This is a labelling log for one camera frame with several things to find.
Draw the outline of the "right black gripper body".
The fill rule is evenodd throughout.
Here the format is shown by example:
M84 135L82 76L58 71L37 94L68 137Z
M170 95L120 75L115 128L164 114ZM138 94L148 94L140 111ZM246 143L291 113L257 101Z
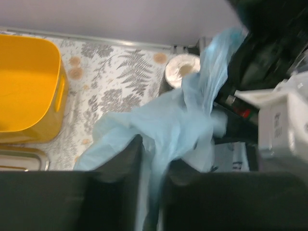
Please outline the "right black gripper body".
M215 144L245 142L257 146L259 109L226 89L218 92L215 103L214 108L228 117L226 133L222 138L215 138Z

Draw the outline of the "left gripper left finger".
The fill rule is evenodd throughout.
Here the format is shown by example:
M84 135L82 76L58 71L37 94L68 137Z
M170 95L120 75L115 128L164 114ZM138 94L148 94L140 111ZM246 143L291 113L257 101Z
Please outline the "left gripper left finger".
M2 172L1 230L134 230L142 151L137 135L93 171Z

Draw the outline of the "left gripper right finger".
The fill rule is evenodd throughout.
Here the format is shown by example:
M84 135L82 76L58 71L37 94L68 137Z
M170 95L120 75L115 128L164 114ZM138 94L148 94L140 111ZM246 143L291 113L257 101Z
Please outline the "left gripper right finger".
M161 196L165 231L305 231L308 189L283 172L201 173L171 162Z

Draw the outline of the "blue cartoon plastic bag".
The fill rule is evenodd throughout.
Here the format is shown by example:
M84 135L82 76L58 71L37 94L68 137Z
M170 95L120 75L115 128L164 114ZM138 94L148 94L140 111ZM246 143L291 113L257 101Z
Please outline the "blue cartoon plastic bag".
M243 143L233 150L214 146L226 133L227 116L213 102L227 80L231 56L244 40L241 29L216 35L201 54L201 68L166 92L130 112L109 112L94 125L92 145L79 157L75 170L93 170L122 151L137 134L144 151L141 191L135 229L154 230L163 179L172 160L183 158L201 172L248 171Z

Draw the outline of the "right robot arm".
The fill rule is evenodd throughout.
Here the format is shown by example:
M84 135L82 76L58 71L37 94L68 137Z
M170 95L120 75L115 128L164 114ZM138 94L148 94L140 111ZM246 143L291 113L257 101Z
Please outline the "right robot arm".
M228 64L228 78L216 103L228 115L227 132L216 144L257 144L258 109L235 96L237 91L267 90L288 79L308 48L305 0L231 0L247 36Z

